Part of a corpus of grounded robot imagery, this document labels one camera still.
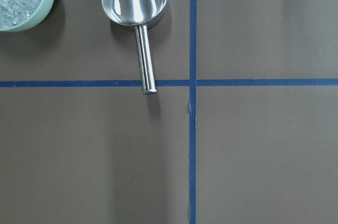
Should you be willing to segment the steel ice scoop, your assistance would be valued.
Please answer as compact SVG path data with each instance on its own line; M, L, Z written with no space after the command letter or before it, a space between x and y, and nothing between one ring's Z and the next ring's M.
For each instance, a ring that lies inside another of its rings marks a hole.
M148 30L164 17L168 0L101 0L107 17L136 34L142 93L156 93Z

